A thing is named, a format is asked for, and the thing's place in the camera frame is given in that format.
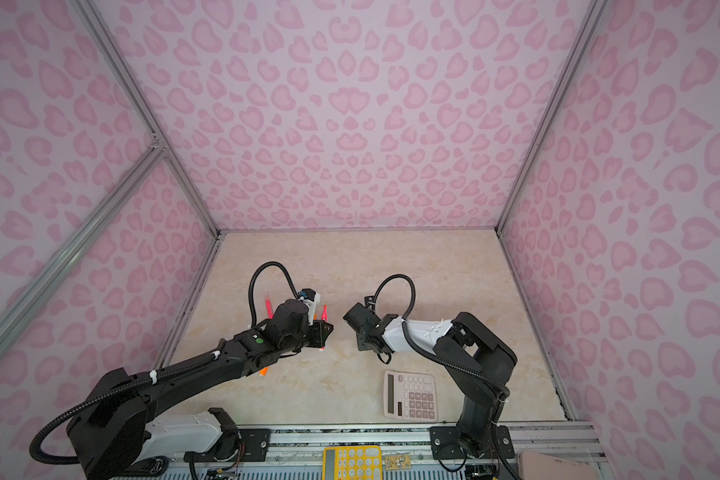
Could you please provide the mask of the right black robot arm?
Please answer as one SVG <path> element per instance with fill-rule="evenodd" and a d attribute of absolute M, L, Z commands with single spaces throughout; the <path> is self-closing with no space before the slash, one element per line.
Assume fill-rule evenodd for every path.
<path fill-rule="evenodd" d="M 456 422 L 457 441 L 463 451 L 480 458 L 494 446 L 507 384 L 517 365 L 514 351 L 486 325 L 468 312 L 440 321 L 379 317 L 357 303 L 344 315 L 355 332 L 358 349 L 390 359 L 400 352 L 415 352 L 442 366 L 464 395 Z"/>

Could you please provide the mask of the pink desk calculator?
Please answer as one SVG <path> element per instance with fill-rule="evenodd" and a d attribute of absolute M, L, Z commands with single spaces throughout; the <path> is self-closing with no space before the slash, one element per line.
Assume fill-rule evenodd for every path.
<path fill-rule="evenodd" d="M 430 374 L 386 370 L 382 412 L 394 420 L 435 422 L 438 419 L 435 378 Z"/>

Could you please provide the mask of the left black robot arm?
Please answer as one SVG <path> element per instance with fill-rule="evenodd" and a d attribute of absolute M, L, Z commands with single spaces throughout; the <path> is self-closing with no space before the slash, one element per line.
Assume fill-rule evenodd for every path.
<path fill-rule="evenodd" d="M 245 448 L 237 425 L 220 407 L 199 422 L 150 429 L 174 406 L 222 383 L 253 375 L 305 348 L 323 348 L 332 324 L 316 320 L 302 300 L 280 304 L 273 318 L 222 339 L 202 354 L 165 368 L 105 374 L 82 403 L 43 426 L 28 447 L 48 465 L 79 464 L 88 479 L 110 479 L 135 463 L 173 453 L 238 460 Z"/>

